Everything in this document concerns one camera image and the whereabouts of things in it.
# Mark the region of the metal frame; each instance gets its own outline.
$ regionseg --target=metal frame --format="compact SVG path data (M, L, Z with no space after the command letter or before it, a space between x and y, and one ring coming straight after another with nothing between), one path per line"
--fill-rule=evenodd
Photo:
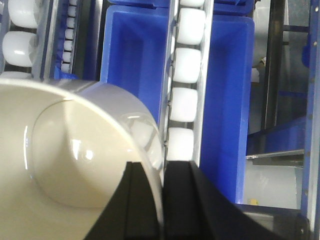
M301 214L310 221L310 239L320 239L320 19L319 0L311 0L309 43L310 66Z

